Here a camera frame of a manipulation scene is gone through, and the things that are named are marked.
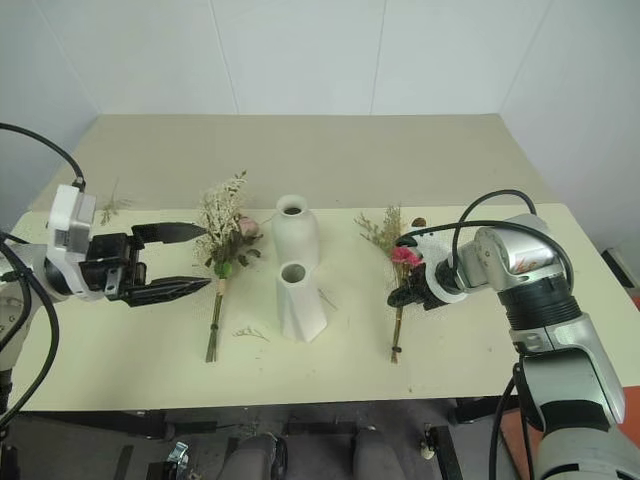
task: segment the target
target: dried flower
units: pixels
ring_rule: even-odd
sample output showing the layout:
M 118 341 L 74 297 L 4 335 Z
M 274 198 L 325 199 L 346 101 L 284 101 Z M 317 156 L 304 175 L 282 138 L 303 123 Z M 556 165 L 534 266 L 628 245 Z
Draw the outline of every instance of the dried flower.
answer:
M 260 257 L 260 251 L 246 246 L 260 238 L 258 224 L 241 213 L 242 192 L 246 183 L 247 172 L 235 175 L 223 184 L 207 191 L 202 196 L 202 212 L 199 223 L 207 233 L 196 242 L 196 253 L 207 267 L 213 266 L 213 273 L 218 277 L 216 298 L 211 322 L 211 333 L 207 348 L 207 362 L 216 360 L 218 329 L 222 299 L 227 279 L 233 273 L 235 260 L 243 267 L 249 264 L 248 256 Z
M 249 217 L 241 217 L 238 220 L 238 227 L 243 238 L 255 238 L 260 234 L 260 225 Z
M 355 222 L 364 228 L 367 233 L 361 234 L 364 238 L 379 247 L 385 255 L 394 262 L 394 253 L 396 252 L 396 240 L 402 235 L 402 213 L 400 206 L 389 206 L 385 212 L 382 227 L 374 224 L 366 218 L 362 213 L 355 219 Z M 403 284 L 409 273 L 411 261 L 409 258 L 403 258 L 401 262 L 394 262 L 393 267 L 396 274 L 396 282 L 398 287 Z M 398 356 L 402 349 L 398 346 L 400 343 L 400 328 L 402 327 L 402 307 L 396 308 L 396 326 L 393 332 L 393 346 L 391 347 L 391 362 L 398 363 Z
M 391 252 L 393 263 L 409 264 L 417 267 L 422 263 L 422 259 L 407 247 L 395 247 Z
M 116 178 L 116 183 L 113 185 L 113 190 L 111 191 L 111 197 L 102 207 L 100 225 L 103 227 L 107 225 L 113 217 L 120 213 L 120 209 L 130 207 L 133 204 L 131 200 L 116 197 L 116 189 L 118 188 L 119 181 L 120 178 Z

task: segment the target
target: table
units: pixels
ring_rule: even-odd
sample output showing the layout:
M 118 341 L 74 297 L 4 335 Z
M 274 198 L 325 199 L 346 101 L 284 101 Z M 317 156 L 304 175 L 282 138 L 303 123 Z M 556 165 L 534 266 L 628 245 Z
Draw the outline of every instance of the table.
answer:
M 425 313 L 412 307 L 402 329 L 400 366 L 389 362 L 393 312 L 386 260 L 359 235 L 353 217 L 380 218 L 401 202 L 407 218 L 430 223 L 458 218 L 488 191 L 520 188 L 540 206 L 576 268 L 576 295 L 588 311 L 624 385 L 640 384 L 631 360 L 638 313 L 570 212 L 511 138 L 497 115 L 411 117 L 105 115 L 80 142 L 75 157 L 99 205 L 131 200 L 107 227 L 195 218 L 198 192 L 244 168 L 247 206 L 272 208 L 285 193 L 306 196 L 322 232 L 320 287 L 329 327 L 310 345 L 279 333 L 275 314 L 272 212 L 264 258 L 231 282 L 225 301 L 220 360 L 205 364 L 213 287 L 176 302 L 130 309 L 125 304 L 59 305 L 59 357 L 30 410 L 122 410 L 269 403 L 497 395 L 511 375 L 515 352 L 496 295 L 480 292 L 462 304 Z M 16 228 L 44 241 L 55 188 L 71 179 L 62 167 Z M 494 201 L 475 218 L 523 211 L 518 199 Z M 471 232 L 465 233 L 469 239 Z M 150 246 L 149 278 L 201 274 L 192 246 Z M 248 290 L 250 298 L 238 295 Z M 235 336 L 257 328 L 268 341 Z M 41 365 L 48 345 L 42 312 L 14 372 L 13 398 Z
M 404 208 L 405 218 L 432 224 L 456 219 L 462 207 Z M 476 218 L 503 219 L 520 206 L 486 206 Z M 135 410 L 351 400 L 495 395 L 511 375 L 516 354 L 508 322 L 492 291 L 431 312 L 407 309 L 400 365 L 389 361 L 393 311 L 385 305 L 390 267 L 360 236 L 360 209 L 320 209 L 322 262 L 316 271 L 329 327 L 311 344 L 279 332 L 277 262 L 265 222 L 263 258 L 231 280 L 219 340 L 219 361 L 204 362 L 214 287 L 178 301 L 131 309 L 106 300 L 70 299 L 58 306 L 60 353 L 49 377 L 27 404 L 31 410 Z M 365 209 L 380 219 L 384 209 Z M 95 233 L 126 231 L 136 223 L 192 221 L 193 210 L 126 211 Z M 539 214 L 566 248 L 576 270 L 575 294 L 589 312 L 624 385 L 640 384 L 635 356 L 639 315 L 566 207 L 542 204 Z M 44 240 L 44 212 L 25 215 L 16 232 Z M 192 244 L 150 245 L 143 251 L 150 278 L 199 275 Z M 242 335 L 250 327 L 265 339 Z M 16 397 L 39 368 L 48 345 L 42 312 L 16 367 Z

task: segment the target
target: red flower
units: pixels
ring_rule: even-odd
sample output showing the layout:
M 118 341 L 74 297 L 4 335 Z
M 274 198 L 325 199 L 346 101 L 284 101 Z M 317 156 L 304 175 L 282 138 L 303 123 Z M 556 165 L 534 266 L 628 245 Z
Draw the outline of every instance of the red flower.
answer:
M 408 263 L 412 267 L 417 267 L 422 263 L 422 259 L 407 247 L 395 247 L 391 251 L 391 261 L 393 263 Z

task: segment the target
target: flower stem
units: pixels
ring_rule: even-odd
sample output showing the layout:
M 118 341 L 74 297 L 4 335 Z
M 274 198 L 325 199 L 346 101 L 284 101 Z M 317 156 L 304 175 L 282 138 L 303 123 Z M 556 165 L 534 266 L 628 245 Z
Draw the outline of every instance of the flower stem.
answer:
M 222 299 L 224 298 L 224 280 L 220 280 L 216 301 L 213 307 L 213 319 L 211 321 L 211 332 L 209 333 L 209 345 L 207 346 L 206 362 L 211 363 L 218 360 L 218 330 L 220 323 L 220 311 L 222 310 Z
M 395 264 L 396 280 L 400 287 L 409 275 L 409 266 L 407 264 Z M 400 352 L 402 349 L 398 345 L 400 343 L 400 329 L 402 328 L 402 307 L 396 308 L 396 327 L 393 331 L 393 346 L 391 347 L 391 363 L 398 364 L 400 361 Z
M 402 349 L 400 343 L 400 329 L 402 328 L 402 307 L 396 308 L 396 328 L 393 331 L 393 347 L 391 347 L 391 363 L 397 364 Z

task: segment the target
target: white ceramic vase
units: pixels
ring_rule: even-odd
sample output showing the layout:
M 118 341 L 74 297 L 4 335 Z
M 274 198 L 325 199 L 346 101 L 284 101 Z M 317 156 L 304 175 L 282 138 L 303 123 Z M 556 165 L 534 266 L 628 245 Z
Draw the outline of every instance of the white ceramic vase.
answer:
M 280 265 L 296 261 L 313 270 L 320 262 L 318 221 L 307 201 L 299 195 L 285 195 L 276 210 L 271 229 Z
M 327 327 L 327 317 L 311 270 L 300 262 L 282 265 L 277 281 L 278 316 L 282 334 L 310 342 Z

